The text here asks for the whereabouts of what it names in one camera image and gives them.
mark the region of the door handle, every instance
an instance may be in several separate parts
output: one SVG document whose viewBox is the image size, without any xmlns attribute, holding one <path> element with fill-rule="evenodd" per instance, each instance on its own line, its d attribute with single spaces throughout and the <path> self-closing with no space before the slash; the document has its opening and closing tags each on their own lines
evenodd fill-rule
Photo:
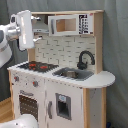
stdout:
<svg viewBox="0 0 128 128">
<path fill-rule="evenodd" d="M 52 119 L 51 106 L 52 106 L 52 101 L 49 101 L 49 104 L 48 104 L 48 115 L 49 115 L 50 119 Z"/>
<path fill-rule="evenodd" d="M 54 19 L 51 20 L 51 29 L 52 29 L 52 34 L 54 34 Z"/>
<path fill-rule="evenodd" d="M 23 90 L 20 90 L 20 93 L 23 94 L 23 95 L 26 95 L 26 96 L 34 96 L 33 93 L 27 93 L 27 92 L 25 92 Z"/>
</svg>

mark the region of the white tile backsplash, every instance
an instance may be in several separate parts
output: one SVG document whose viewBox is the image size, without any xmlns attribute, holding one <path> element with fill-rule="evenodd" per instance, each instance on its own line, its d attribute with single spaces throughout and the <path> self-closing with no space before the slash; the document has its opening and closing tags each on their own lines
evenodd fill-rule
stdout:
<svg viewBox="0 0 128 128">
<path fill-rule="evenodd" d="M 43 35 L 43 39 L 37 41 L 35 46 L 35 57 L 39 62 L 77 67 L 82 51 L 88 50 L 95 56 L 94 37 Z M 83 62 L 88 62 L 88 69 L 95 69 L 88 55 L 83 55 Z"/>
</svg>

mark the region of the wooden floor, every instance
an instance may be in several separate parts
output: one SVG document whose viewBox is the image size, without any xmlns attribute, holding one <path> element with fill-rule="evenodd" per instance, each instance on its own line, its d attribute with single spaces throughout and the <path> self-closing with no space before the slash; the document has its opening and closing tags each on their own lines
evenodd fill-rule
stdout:
<svg viewBox="0 0 128 128">
<path fill-rule="evenodd" d="M 11 98 L 0 102 L 0 123 L 13 119 Z"/>
</svg>

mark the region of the knob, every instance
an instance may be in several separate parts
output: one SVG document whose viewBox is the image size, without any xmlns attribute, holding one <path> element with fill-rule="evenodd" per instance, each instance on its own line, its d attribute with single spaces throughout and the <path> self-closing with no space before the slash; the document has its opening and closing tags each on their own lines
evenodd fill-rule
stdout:
<svg viewBox="0 0 128 128">
<path fill-rule="evenodd" d="M 18 76 L 15 76 L 14 79 L 15 79 L 15 82 L 19 81 L 19 77 Z"/>
<path fill-rule="evenodd" d="M 38 82 L 37 82 L 37 81 L 34 81 L 34 82 L 33 82 L 33 86 L 34 86 L 34 87 L 38 87 Z"/>
</svg>

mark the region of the stovetop burner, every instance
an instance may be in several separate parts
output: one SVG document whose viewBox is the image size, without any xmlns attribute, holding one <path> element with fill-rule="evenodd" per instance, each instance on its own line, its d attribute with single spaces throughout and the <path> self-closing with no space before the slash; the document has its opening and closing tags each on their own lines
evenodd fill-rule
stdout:
<svg viewBox="0 0 128 128">
<path fill-rule="evenodd" d="M 32 61 L 32 62 L 23 64 L 23 65 L 20 65 L 18 67 L 23 68 L 23 69 L 32 70 L 32 71 L 37 71 L 37 72 L 47 72 L 54 68 L 57 68 L 58 65 Z"/>
</svg>

